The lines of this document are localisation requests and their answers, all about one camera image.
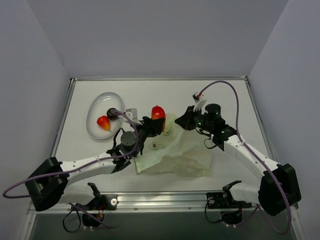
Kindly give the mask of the red orange fake mango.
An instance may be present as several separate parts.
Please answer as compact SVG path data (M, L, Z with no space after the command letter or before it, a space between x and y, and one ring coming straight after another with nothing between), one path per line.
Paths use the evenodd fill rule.
M166 126L166 113L164 109L158 105L154 106L151 110L151 119L156 120L156 119L164 119L163 125L162 125L162 132L165 131L165 126Z

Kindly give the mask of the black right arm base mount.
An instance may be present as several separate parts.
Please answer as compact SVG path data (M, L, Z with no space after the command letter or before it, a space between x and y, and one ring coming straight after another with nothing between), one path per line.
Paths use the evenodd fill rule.
M243 210L250 209L252 206L251 203L245 201L235 201L222 191L207 192L204 216L212 224L225 223L226 225L237 225L244 220ZM219 219L209 219L207 210L220 210Z

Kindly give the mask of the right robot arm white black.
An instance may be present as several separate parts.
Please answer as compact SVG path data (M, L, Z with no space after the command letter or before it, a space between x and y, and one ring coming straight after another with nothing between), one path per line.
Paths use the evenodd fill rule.
M236 129L222 118L220 105L208 104L205 111L194 108L188 106L174 122L186 131L198 129L200 134L208 135L214 146L236 158L259 181L258 185L241 180L225 185L222 188L225 205L232 207L247 202L260 205L267 214L276 216L302 199L295 169L266 157L240 139Z

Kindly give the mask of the dark purple fake plum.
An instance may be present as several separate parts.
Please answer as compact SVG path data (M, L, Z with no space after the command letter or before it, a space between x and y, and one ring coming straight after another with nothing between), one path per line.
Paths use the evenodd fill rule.
M106 116L110 121L116 121L119 118L118 110L114 107L109 108L106 112Z

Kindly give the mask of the pale green plastic bag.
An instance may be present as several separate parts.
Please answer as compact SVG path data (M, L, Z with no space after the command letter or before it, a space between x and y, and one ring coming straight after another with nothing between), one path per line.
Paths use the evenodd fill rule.
M211 174L213 153L205 147L205 137L182 129L176 118L168 113L164 132L146 139L142 155L134 160L137 174L174 173L191 178Z

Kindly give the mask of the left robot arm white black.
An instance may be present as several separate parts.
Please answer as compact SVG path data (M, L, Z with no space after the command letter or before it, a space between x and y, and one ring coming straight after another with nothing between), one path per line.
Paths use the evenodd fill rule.
M61 202L65 189L76 182L125 169L143 152L147 138L163 132L165 120L144 116L134 131L122 133L119 144L94 157L75 161L59 161L55 156L46 159L25 184L35 210L42 212Z

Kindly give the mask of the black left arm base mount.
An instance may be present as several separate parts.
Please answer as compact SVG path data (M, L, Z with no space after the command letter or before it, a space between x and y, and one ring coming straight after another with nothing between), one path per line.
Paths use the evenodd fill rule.
M118 196L114 193L102 194L97 186L89 182L87 184L92 191L93 199L87 204L76 203L75 206L81 209L82 223L85 227L97 228L104 226L105 211L115 211L118 205Z

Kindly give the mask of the red fake pear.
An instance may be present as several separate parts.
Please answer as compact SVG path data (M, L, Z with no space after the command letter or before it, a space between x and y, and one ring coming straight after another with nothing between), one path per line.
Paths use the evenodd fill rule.
M110 125L110 120L106 115L100 116L97 121L97 125L103 129L104 131L111 131L111 125Z

